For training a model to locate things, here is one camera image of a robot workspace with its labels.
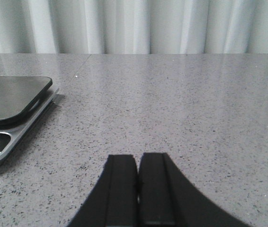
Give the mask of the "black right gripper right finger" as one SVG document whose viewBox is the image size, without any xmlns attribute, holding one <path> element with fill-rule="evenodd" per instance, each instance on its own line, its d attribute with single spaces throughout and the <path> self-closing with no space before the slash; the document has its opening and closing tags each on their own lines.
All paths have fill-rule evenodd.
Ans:
<svg viewBox="0 0 268 227">
<path fill-rule="evenodd" d="M 142 227 L 245 227 L 204 196 L 166 153 L 144 153 L 139 168 Z"/>
</svg>

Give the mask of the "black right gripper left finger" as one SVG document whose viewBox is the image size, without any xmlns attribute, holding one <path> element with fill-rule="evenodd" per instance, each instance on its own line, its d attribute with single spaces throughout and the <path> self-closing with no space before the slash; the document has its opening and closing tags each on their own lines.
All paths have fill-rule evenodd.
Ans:
<svg viewBox="0 0 268 227">
<path fill-rule="evenodd" d="M 132 155 L 109 155 L 70 227 L 136 227 L 137 167 Z"/>
</svg>

